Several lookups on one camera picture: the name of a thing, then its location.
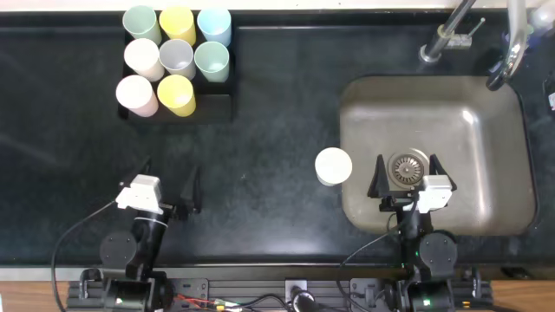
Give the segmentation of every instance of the yellow cup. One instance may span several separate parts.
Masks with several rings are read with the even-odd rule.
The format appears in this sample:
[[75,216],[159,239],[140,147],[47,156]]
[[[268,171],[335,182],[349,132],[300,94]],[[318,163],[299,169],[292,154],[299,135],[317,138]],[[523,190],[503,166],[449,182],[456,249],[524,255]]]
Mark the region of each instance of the yellow cup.
[[185,40],[191,46],[197,41],[193,13],[187,7],[173,6],[163,10],[160,13],[160,26],[170,39]]
[[179,117],[192,114],[197,107],[193,85],[182,75],[169,75],[162,79],[157,93],[160,102]]

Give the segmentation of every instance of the faucet handle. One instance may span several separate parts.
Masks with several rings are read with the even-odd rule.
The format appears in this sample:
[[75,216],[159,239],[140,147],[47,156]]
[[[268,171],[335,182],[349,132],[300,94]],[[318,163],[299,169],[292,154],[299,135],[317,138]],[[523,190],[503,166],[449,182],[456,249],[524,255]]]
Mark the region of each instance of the faucet handle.
[[486,18],[482,17],[478,25],[470,30],[468,34],[452,34],[445,49],[470,49],[472,46],[472,36],[485,21]]

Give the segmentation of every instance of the stainless steel sink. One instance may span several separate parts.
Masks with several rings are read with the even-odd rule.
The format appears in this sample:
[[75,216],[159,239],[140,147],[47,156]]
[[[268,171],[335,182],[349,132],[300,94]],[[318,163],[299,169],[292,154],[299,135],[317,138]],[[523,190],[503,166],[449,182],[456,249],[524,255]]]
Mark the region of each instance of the stainless steel sink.
[[384,232],[389,213],[366,196],[379,154],[393,190],[420,183],[435,153],[458,186],[434,228],[459,235],[512,235],[532,222],[536,203],[519,98],[486,77],[368,77],[341,103],[341,147],[353,161],[343,209],[366,231]]

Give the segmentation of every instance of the faucet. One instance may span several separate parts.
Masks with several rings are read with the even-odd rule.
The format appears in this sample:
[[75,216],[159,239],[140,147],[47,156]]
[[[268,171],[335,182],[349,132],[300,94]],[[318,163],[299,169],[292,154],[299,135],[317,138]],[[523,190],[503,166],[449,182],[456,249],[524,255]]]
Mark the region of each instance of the faucet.
[[[454,39],[454,30],[459,26],[462,17],[470,10],[476,0],[462,0],[447,22],[438,27],[432,41],[420,48],[420,58],[427,63],[435,63],[441,58],[441,51]],[[505,59],[487,79],[486,87],[491,91],[498,90],[510,79],[519,66],[526,50],[527,25],[525,0],[507,0],[509,15],[510,40]]]

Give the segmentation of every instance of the plastic cup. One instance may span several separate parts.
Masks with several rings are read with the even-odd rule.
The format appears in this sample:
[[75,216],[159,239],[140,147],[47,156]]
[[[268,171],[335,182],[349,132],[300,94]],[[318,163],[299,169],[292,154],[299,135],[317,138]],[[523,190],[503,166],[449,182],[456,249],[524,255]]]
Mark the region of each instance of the plastic cup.
[[343,183],[353,171],[349,155],[341,148],[329,147],[321,151],[314,162],[320,183],[333,186]]
[[197,107],[193,85],[181,75],[169,75],[162,79],[158,85],[158,98],[179,117],[192,114]]
[[130,75],[115,89],[115,97],[123,106],[141,117],[150,117],[158,110],[158,100],[147,78]]
[[226,9],[206,9],[197,16],[197,24],[207,41],[226,47],[232,42],[232,15]]
[[181,39],[168,40],[160,47],[160,63],[172,75],[191,80],[197,73],[193,62],[193,48]]
[[146,38],[156,45],[162,42],[160,26],[156,21],[156,12],[145,5],[137,5],[123,14],[123,27],[133,38]]
[[131,41],[123,53],[125,63],[150,82],[158,81],[164,75],[159,58],[158,46],[146,38]]
[[195,51],[194,62],[210,82],[224,82],[229,76],[229,51],[219,42],[204,42]]
[[187,7],[174,6],[163,10],[160,26],[170,39],[185,40],[190,45],[197,41],[193,13]]

